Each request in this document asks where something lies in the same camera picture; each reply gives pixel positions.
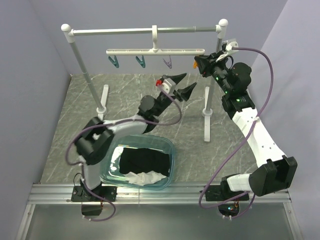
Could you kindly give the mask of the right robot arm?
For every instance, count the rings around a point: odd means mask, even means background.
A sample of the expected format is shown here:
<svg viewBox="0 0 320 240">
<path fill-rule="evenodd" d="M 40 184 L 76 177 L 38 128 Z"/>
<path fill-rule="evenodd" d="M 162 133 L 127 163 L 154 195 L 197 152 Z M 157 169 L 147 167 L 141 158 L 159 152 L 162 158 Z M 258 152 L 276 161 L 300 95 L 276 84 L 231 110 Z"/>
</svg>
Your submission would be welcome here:
<svg viewBox="0 0 320 240">
<path fill-rule="evenodd" d="M 228 59 L 230 57 L 222 52 L 194 58 L 199 73 L 212 77 L 224 92 L 223 109 L 244 135 L 257 169 L 223 177 L 214 201 L 248 200 L 250 192 L 261 197 L 286 190 L 292 184 L 298 163 L 277 146 L 260 119 L 247 91 L 252 81 L 251 67 L 243 62 L 227 67 Z"/>
</svg>

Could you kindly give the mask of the white plastic clip hanger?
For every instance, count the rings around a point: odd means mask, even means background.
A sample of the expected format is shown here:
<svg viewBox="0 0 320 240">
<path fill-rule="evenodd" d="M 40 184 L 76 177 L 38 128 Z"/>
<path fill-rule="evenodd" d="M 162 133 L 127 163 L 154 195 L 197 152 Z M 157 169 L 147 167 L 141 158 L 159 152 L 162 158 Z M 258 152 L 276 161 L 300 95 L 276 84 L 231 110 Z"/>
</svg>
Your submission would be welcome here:
<svg viewBox="0 0 320 240">
<path fill-rule="evenodd" d="M 109 56 L 202 56 L 205 54 L 203 48 L 159 48 L 158 46 L 158 27 L 153 25 L 152 48 L 123 48 L 107 49 Z"/>
</svg>

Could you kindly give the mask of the black underwear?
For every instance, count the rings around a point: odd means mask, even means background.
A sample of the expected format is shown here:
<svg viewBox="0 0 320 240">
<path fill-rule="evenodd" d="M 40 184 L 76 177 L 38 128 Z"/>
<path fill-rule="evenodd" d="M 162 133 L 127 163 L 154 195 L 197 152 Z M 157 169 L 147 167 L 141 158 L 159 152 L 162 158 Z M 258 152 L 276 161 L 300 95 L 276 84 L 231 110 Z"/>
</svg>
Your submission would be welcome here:
<svg viewBox="0 0 320 240">
<path fill-rule="evenodd" d="M 154 171 L 168 177 L 170 168 L 169 155 L 157 150 L 125 147 L 120 155 L 119 172 L 123 175 Z"/>
</svg>

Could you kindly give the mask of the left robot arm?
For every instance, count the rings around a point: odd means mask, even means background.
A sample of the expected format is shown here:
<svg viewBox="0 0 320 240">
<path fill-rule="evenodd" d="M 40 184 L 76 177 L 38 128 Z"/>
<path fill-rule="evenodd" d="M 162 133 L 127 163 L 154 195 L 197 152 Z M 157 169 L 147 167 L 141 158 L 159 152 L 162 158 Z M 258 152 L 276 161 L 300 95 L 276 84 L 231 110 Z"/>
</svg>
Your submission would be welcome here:
<svg viewBox="0 0 320 240">
<path fill-rule="evenodd" d="M 185 73 L 174 76 L 163 75 L 156 81 L 156 87 L 160 91 L 158 97 L 143 96 L 136 114 L 119 120 L 93 117 L 72 140 L 71 145 L 75 146 L 78 155 L 75 165 L 81 168 L 80 188 L 88 201 L 104 201 L 100 163 L 111 145 L 122 137 L 151 132 L 156 126 L 161 125 L 158 117 L 171 104 L 177 105 L 178 102 L 189 100 L 197 84 L 192 83 L 178 89 L 177 85 L 185 77 Z"/>
</svg>

